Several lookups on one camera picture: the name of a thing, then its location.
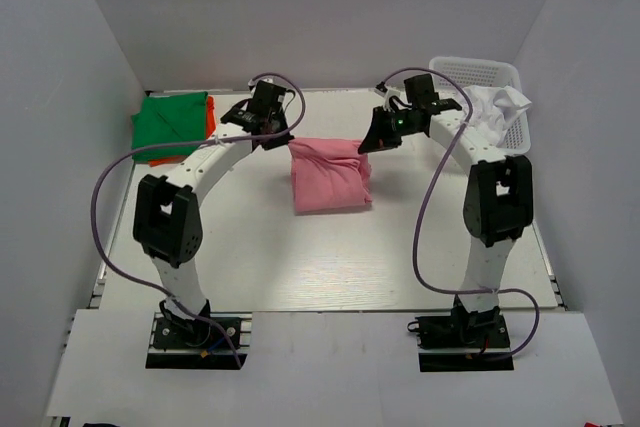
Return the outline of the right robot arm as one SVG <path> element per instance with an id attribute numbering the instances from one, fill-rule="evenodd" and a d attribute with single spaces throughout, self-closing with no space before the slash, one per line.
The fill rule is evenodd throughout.
<path id="1" fill-rule="evenodd" d="M 372 154 L 401 146 L 406 136 L 425 134 L 444 147 L 444 161 L 454 160 L 467 176 L 462 207 L 471 237 L 462 285 L 452 291 L 463 313 L 451 321 L 453 337 L 472 346 L 484 338 L 499 306 L 501 280 L 513 246 L 533 221 L 532 166 L 524 155 L 507 156 L 471 124 L 473 104 L 465 91 L 443 99 L 433 79 L 420 69 L 398 92 L 384 82 L 375 91 L 383 97 L 358 151 Z"/>

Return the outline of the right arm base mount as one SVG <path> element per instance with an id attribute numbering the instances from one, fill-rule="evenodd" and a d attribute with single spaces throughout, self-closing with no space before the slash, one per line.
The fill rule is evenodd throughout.
<path id="1" fill-rule="evenodd" d="M 416 336 L 421 373 L 463 373 L 513 371 L 514 361 L 508 328 L 503 315 L 491 327 L 482 327 L 463 340 L 451 318 L 419 316 L 407 324 Z"/>

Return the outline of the pink t shirt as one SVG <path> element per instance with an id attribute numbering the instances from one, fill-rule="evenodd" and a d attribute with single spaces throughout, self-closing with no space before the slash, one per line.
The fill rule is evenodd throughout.
<path id="1" fill-rule="evenodd" d="M 289 142 L 291 184 L 297 214 L 366 208 L 371 165 L 349 139 L 296 138 Z"/>

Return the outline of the white plastic basket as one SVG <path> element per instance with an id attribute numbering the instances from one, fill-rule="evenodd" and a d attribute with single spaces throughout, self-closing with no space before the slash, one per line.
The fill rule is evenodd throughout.
<path id="1" fill-rule="evenodd" d="M 449 77 L 462 87 L 459 93 L 449 82 L 436 78 L 434 85 L 443 98 L 473 105 L 471 125 L 488 141 L 509 155 L 527 153 L 531 148 L 527 111 L 533 106 L 523 93 L 517 69 L 508 63 L 484 59 L 438 56 L 429 68 Z"/>

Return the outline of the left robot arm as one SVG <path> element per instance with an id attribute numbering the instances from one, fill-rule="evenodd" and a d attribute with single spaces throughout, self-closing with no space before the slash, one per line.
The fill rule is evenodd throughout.
<path id="1" fill-rule="evenodd" d="M 195 267 L 203 241 L 200 206 L 215 184 L 256 148 L 270 150 L 293 139 L 283 107 L 289 90 L 259 80 L 251 92 L 221 117 L 210 136 L 212 145 L 197 148 L 167 174 L 147 175 L 138 184 L 133 237 L 168 291 L 160 304 L 162 314 L 178 322 L 177 334 L 191 346 L 205 343 L 212 325 Z"/>

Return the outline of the green folded t shirt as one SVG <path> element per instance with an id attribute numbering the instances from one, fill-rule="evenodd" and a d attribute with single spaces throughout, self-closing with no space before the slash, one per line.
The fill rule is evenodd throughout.
<path id="1" fill-rule="evenodd" d="M 131 117 L 131 149 L 149 145 L 206 140 L 208 94 L 204 91 L 173 96 L 146 97 Z"/>

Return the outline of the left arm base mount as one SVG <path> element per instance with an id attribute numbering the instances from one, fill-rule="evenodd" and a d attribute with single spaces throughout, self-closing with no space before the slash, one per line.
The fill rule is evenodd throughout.
<path id="1" fill-rule="evenodd" d="M 252 315 L 208 313 L 224 331 L 197 319 L 182 319 L 160 303 L 154 314 L 145 368 L 150 370 L 240 370 L 250 349 Z"/>

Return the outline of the white t shirt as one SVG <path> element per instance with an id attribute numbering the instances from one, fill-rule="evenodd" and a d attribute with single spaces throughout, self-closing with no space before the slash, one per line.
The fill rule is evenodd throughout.
<path id="1" fill-rule="evenodd" d="M 470 125 L 499 147 L 506 146 L 509 129 L 532 106 L 529 98 L 511 86 L 472 85 L 463 91 L 473 106 Z"/>

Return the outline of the orange folded t shirt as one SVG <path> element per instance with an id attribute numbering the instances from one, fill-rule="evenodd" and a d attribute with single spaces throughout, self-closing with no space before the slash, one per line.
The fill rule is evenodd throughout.
<path id="1" fill-rule="evenodd" d="M 207 96 L 206 100 L 206 137 L 211 136 L 216 130 L 216 115 L 215 111 L 215 101 L 211 95 Z M 164 164 L 175 164 L 180 163 L 185 159 L 184 155 L 177 156 L 166 156 L 162 158 L 155 158 L 148 161 L 148 165 L 151 167 L 157 167 Z"/>

